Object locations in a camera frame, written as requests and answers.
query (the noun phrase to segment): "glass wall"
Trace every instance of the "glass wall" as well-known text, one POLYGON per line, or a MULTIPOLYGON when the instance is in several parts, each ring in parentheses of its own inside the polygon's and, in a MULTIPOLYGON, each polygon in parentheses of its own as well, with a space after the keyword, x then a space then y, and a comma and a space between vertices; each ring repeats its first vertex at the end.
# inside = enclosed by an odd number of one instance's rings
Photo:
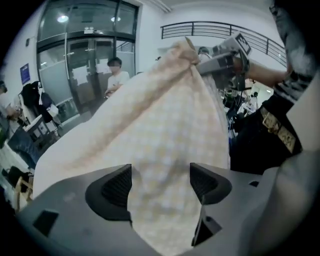
POLYGON ((93 115, 106 100, 111 58, 135 75, 137 13, 118 0, 49 1, 39 26, 38 71, 62 123, 93 115))
POLYGON ((58 45, 38 54, 41 84, 58 107, 62 123, 78 114, 68 83, 64 53, 64 45, 58 45))
POLYGON ((117 3, 113 1, 88 1, 77 3, 72 7, 68 32, 94 30, 113 31, 117 3))
POLYGON ((38 41, 65 33, 72 4, 71 0, 56 0, 48 3, 45 15, 40 22, 38 41))
POLYGON ((128 5, 120 5, 116 24, 116 30, 122 33, 134 34, 136 8, 128 5))
POLYGON ((132 78, 135 72, 135 44, 126 41, 116 41, 116 56, 122 60, 123 71, 127 71, 132 78))

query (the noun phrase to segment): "chair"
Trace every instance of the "chair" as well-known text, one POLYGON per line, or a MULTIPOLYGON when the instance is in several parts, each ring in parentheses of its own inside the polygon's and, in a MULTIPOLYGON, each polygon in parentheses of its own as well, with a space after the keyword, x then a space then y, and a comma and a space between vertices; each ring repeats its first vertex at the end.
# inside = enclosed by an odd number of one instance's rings
POLYGON ((16 183, 14 188, 14 201, 15 201, 14 210, 16 213, 20 211, 20 195, 24 197, 27 204, 33 200, 32 199, 33 182, 34 182, 33 177, 29 177, 28 182, 23 180, 22 176, 18 179, 18 182, 16 183), (23 185, 27 187, 25 192, 22 192, 23 185))

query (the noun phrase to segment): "white wall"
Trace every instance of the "white wall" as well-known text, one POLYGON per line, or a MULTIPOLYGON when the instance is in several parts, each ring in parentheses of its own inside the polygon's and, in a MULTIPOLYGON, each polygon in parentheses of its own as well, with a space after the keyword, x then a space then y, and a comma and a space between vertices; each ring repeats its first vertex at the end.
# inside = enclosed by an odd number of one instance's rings
POLYGON ((162 26, 191 21, 224 22, 258 32, 283 46, 276 24, 268 10, 230 2, 188 3, 175 6, 163 15, 162 26))
POLYGON ((4 82, 8 92, 5 94, 10 101, 18 95, 23 84, 21 81, 20 68, 25 64, 29 64, 30 81, 39 80, 37 72, 37 34, 41 15, 45 4, 42 4, 28 21, 21 28, 18 35, 15 37, 11 47, 4 59, 5 67, 1 71, 4 75, 4 82), (26 46, 26 40, 29 39, 29 45, 26 46))
POLYGON ((139 7, 136 41, 135 41, 135 70, 144 72, 150 69, 160 56, 161 26, 163 11, 152 4, 139 7))

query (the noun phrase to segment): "glass door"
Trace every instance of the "glass door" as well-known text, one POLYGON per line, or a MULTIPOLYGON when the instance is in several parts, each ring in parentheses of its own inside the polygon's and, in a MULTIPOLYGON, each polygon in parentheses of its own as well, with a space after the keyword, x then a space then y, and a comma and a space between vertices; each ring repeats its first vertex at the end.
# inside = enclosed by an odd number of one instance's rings
POLYGON ((74 102, 82 114, 93 115, 104 102, 113 56, 112 39, 76 39, 67 42, 67 69, 74 102))
POLYGON ((108 89, 108 78, 111 76, 107 63, 114 56, 113 39, 97 38, 94 40, 94 46, 95 72, 100 92, 104 96, 108 89))

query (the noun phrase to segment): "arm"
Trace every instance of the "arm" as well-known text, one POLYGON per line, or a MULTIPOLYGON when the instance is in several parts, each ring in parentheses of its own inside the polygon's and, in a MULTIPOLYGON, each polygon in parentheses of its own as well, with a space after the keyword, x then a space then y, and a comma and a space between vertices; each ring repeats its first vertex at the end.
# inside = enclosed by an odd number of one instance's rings
MULTIPOLYGON (((239 58, 234 58, 234 68, 236 72, 242 70, 242 64, 239 58)), ((246 77, 273 88, 276 84, 282 82, 290 72, 290 64, 287 66, 287 71, 278 71, 262 66, 251 60, 250 68, 246 74, 246 77)))

